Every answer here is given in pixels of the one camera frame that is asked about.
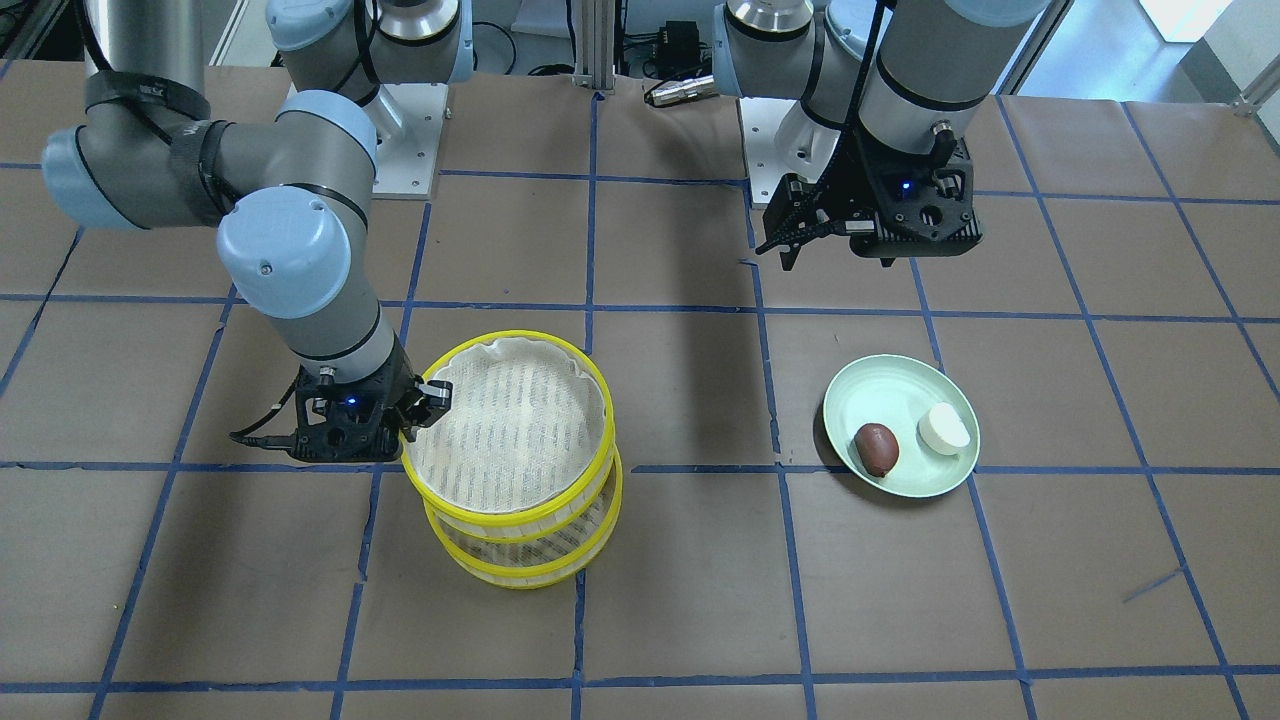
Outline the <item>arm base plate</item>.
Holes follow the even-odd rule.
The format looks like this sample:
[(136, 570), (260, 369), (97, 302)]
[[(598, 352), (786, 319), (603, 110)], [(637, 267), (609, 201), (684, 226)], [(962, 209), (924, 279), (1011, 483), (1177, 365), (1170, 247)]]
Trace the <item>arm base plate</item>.
[(337, 92), (293, 88), (275, 120), (306, 118), (300, 138), (288, 145), (308, 160), (323, 158), (316, 127), (332, 127), (360, 145), (364, 161), (375, 170), (371, 199), (425, 201), (433, 197), (448, 95), (449, 87), (440, 83), (381, 85), (360, 105)]
[(751, 208), (763, 211), (780, 179), (792, 168), (794, 152), (780, 143), (778, 132), (796, 105), (791, 99), (741, 97), (739, 119), (742, 133), (742, 159), (748, 172)]

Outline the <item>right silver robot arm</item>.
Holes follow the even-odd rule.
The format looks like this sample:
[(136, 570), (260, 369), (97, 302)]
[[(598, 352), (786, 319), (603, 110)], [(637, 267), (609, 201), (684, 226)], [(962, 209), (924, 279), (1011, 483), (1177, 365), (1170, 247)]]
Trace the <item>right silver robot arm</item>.
[(390, 85), (474, 73), (468, 1), (270, 1), (294, 92), (269, 123), (216, 119), (192, 1), (74, 1), (86, 122), (42, 154), (55, 204), (88, 228), (206, 225), (239, 295), (297, 357), (297, 427), (238, 445), (301, 462), (390, 462), (442, 419), (451, 383), (417, 374), (365, 273)]

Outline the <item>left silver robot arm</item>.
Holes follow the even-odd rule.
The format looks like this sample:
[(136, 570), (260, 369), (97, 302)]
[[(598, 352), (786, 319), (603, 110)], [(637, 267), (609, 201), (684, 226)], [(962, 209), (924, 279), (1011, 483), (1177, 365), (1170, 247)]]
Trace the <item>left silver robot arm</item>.
[(765, 238), (785, 270), (831, 236), (891, 266), (955, 258), (983, 238), (966, 128), (1043, 1), (878, 1), (864, 35), (849, 1), (727, 1), (712, 74), (731, 97), (792, 100), (835, 133), (819, 170), (782, 174)]

